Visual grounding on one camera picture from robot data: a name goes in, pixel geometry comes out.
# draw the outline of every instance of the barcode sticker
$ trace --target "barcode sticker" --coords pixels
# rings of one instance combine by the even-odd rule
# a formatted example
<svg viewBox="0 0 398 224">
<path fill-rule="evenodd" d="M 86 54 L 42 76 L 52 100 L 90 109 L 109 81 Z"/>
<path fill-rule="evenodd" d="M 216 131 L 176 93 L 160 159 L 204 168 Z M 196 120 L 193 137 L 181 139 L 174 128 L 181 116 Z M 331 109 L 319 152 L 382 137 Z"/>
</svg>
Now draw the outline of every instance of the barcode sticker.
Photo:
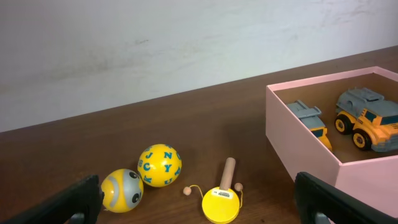
<svg viewBox="0 0 398 224">
<path fill-rule="evenodd" d="M 220 189 L 213 189 L 211 191 L 211 194 L 217 197 L 223 197 L 223 198 L 228 198 L 232 199 L 233 194 L 232 192 L 228 192 L 227 190 L 220 190 Z"/>
</svg>

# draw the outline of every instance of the box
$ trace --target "box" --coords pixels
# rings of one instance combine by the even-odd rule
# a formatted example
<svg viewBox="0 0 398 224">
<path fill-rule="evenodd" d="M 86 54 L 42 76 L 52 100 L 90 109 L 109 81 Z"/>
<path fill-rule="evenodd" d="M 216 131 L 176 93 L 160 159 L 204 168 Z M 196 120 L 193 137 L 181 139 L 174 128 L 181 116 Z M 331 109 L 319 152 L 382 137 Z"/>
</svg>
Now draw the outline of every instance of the box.
<svg viewBox="0 0 398 224">
<path fill-rule="evenodd" d="M 398 217 L 398 152 L 360 151 L 334 126 L 338 97 L 366 87 L 398 102 L 398 74 L 371 67 L 267 86 L 266 135 L 292 179 L 305 171 L 354 198 Z M 286 107 L 295 100 L 322 111 L 331 153 Z"/>
</svg>

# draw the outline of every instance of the construction toy truck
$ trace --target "construction toy truck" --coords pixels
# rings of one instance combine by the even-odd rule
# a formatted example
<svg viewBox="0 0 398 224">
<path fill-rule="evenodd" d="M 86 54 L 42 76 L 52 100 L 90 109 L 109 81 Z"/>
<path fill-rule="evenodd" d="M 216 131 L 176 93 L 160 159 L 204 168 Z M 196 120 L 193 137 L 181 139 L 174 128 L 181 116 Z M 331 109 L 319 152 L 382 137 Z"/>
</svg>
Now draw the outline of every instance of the construction toy truck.
<svg viewBox="0 0 398 224">
<path fill-rule="evenodd" d="M 336 129 L 340 134 L 352 133 L 357 148 L 398 149 L 398 103 L 367 88 L 355 88 L 341 94 L 336 105 Z"/>
<path fill-rule="evenodd" d="M 296 117 L 315 135 L 330 151 L 331 144 L 329 139 L 326 137 L 328 129 L 325 124 L 318 117 L 322 114 L 321 110 L 314 106 L 314 108 L 308 108 L 301 100 L 297 100 L 294 103 L 286 105 Z"/>
</svg>

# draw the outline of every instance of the wooden table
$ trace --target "wooden table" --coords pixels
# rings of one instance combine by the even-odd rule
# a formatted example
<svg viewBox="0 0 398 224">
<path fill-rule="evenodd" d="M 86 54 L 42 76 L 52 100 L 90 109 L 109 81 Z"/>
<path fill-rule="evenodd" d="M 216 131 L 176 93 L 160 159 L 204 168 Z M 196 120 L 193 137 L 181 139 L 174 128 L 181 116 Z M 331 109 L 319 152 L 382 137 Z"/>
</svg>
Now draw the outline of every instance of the wooden table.
<svg viewBox="0 0 398 224">
<path fill-rule="evenodd" d="M 167 143 L 181 155 L 170 186 L 145 188 L 140 205 L 101 212 L 98 223 L 209 223 L 196 189 L 220 183 L 227 157 L 244 206 L 234 223 L 299 223 L 293 181 L 265 135 L 268 84 L 378 65 L 398 71 L 398 47 L 316 63 L 110 110 L 0 133 L 0 220 L 43 201 L 89 174 L 136 170 L 141 152 Z"/>
</svg>

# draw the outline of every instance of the white wall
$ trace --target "white wall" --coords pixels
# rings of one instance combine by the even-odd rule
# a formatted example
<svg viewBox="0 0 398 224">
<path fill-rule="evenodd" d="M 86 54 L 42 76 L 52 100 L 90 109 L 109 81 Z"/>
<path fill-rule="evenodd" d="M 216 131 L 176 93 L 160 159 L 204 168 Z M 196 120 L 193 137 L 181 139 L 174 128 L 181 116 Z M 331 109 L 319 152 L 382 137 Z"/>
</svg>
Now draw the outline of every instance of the white wall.
<svg viewBox="0 0 398 224">
<path fill-rule="evenodd" d="M 398 45 L 396 0 L 2 0 L 0 131 Z"/>
</svg>

